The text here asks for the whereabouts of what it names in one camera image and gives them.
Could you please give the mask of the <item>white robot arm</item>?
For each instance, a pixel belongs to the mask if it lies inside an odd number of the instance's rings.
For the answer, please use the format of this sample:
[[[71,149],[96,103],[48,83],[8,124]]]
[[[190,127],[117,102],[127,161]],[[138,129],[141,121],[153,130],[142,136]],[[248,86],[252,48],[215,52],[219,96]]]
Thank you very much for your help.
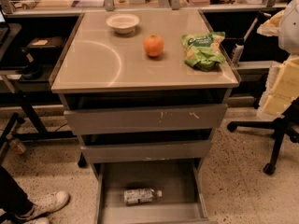
[[[283,63],[273,63],[268,72],[259,112],[281,117],[299,97],[299,0],[286,6],[278,27],[278,46],[290,56]]]

